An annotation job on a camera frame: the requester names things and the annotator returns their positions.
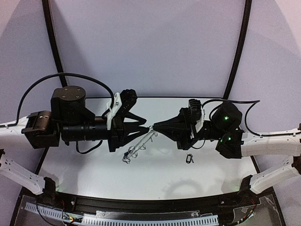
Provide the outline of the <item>metal ring disc with keyrings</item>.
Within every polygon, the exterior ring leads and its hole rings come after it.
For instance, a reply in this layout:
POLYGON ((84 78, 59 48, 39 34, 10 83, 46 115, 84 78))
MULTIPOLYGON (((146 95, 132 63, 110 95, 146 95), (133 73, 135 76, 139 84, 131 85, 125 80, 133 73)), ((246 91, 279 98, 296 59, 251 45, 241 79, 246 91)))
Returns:
POLYGON ((124 153, 122 161, 126 164, 131 162, 131 159, 137 158, 139 151, 147 149, 146 145, 153 142, 153 138, 157 137, 158 133, 154 130, 153 125, 149 127, 149 132, 139 140, 136 145, 130 146, 128 151, 124 153))

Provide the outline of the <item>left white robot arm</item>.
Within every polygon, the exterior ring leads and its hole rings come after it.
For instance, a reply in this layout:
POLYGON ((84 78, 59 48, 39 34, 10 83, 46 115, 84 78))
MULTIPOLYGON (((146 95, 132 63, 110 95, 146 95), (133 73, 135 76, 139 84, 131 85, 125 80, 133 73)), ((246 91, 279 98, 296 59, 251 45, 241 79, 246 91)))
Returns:
POLYGON ((0 127, 0 139, 5 143, 25 142, 34 149, 58 147, 75 142, 79 151, 80 141, 96 141, 95 146, 83 152, 88 154, 108 142, 109 151, 125 146, 134 139, 147 134, 146 119, 130 112, 136 104, 133 89, 113 95, 106 104, 105 117, 96 116, 86 108, 86 91, 79 86, 57 88, 51 97, 51 111, 31 113, 15 123, 0 127))

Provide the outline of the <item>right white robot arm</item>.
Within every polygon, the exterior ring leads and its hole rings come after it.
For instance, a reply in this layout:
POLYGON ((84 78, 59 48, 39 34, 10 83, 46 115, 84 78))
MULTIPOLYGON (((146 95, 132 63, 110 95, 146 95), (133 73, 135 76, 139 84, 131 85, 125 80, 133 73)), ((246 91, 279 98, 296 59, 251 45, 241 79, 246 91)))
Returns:
POLYGON ((242 179, 239 195, 255 196, 266 189, 301 174, 301 129, 259 134, 240 129, 247 115, 236 107, 236 101, 219 100, 205 120, 205 105, 189 100, 187 108, 169 120, 153 124, 153 129, 177 143, 180 150, 189 150, 200 140, 217 141, 216 151, 227 159, 258 155, 287 155, 277 166, 242 179))

